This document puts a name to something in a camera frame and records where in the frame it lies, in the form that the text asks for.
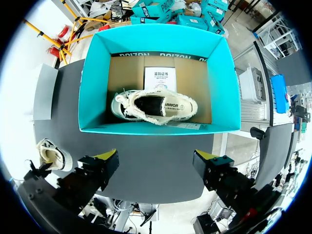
shoe box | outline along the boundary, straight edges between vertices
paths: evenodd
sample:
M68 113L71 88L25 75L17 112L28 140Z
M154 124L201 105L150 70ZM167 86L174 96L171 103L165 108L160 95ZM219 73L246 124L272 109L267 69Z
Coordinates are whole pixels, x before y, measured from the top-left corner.
M208 26L205 23L205 20L199 17L178 15L176 18L176 22L179 25L189 26L189 27L198 28L202 30L208 29Z
M227 0L203 0L201 5L205 8L207 5L212 5L217 8L220 8L223 11L228 11L228 4Z
M197 102L195 116L158 126L126 122L111 113L115 93L144 89L145 69L150 67L175 69L176 91ZM78 122L82 132L99 134L198 135L239 130L238 80L226 39L173 24L129 25L96 33L82 71Z
M212 16L210 12L206 12L204 15L205 23L208 25L208 31L219 35L224 34L224 29L218 21Z
M163 17L166 13L170 12L174 0L159 0L153 2L152 0L141 0L133 8L132 11L136 17L149 18L149 17Z
M225 11L222 10L221 8L218 8L214 5L211 4L206 4L205 1L201 3L201 13L205 15L207 12L210 12L212 16L215 18L217 21L222 21L225 15Z
M166 23L171 19L171 11L168 11L161 17L148 17L148 18L143 18L143 17L134 17L131 16L131 24L142 24L142 23Z

stacked boxes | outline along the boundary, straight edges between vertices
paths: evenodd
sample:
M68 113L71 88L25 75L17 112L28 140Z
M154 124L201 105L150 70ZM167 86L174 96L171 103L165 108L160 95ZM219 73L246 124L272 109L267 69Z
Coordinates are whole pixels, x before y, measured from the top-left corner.
M211 13L213 18L221 22L224 18L225 12L228 10L227 0L203 0L201 3L201 11L203 15Z
M176 22L179 25L199 28L203 30L208 29L208 26L205 23L205 20L199 17L195 17L195 16L178 15L176 18Z
M206 12L204 15L205 23L208 25L208 31L216 34L224 34L224 29L218 21L212 16L210 12Z
M171 9L174 0L140 0L133 8L132 24L166 23L171 19Z

plastic bag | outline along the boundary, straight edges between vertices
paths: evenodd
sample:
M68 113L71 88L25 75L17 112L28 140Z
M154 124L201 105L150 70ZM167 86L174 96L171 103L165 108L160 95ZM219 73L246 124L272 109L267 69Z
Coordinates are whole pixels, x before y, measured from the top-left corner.
M191 11L194 12L194 16L196 17L200 17L201 16L201 7L198 3L196 2L192 2L190 3L190 8L191 8Z
M179 9L185 9L186 8L186 2L184 0L175 0L175 3L172 5L171 10L176 11Z

sneaker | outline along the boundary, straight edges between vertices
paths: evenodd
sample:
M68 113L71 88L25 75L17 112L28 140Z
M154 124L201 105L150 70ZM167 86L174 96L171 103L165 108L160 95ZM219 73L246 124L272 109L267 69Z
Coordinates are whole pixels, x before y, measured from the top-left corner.
M115 96L111 108L118 118L157 125L188 120L197 113L193 99L164 88L125 91Z
M41 140L37 149L40 153L40 164L52 162L47 170L70 171L73 167L72 157L65 150L60 150L53 142L48 139Z

doizon logo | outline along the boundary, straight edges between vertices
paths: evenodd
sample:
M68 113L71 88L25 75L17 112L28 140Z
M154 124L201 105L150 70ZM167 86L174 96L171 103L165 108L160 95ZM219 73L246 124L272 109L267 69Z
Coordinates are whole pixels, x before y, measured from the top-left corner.
M167 1L165 1L164 4L161 5L162 12L167 10L167 8L169 8L172 5L173 2L174 2L174 0L167 0Z

